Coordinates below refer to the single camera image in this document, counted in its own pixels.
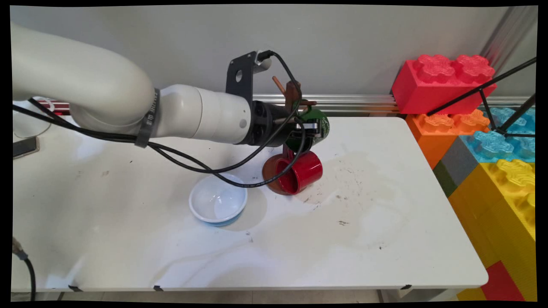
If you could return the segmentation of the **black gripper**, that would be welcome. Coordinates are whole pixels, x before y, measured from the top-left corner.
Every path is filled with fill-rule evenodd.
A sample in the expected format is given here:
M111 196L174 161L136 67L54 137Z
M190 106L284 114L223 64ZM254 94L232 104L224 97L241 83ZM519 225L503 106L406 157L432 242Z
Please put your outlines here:
M290 134L296 131L296 123L288 122L284 128L270 142L266 141L274 134L281 124L289 116L289 111L285 107L278 107L271 103L253 101L250 109L251 125L248 131L248 145L262 146L266 144L269 148L277 148L285 144ZM320 138L320 121L298 121L298 129L304 130L305 138ZM303 138L302 131L295 132L295 138Z

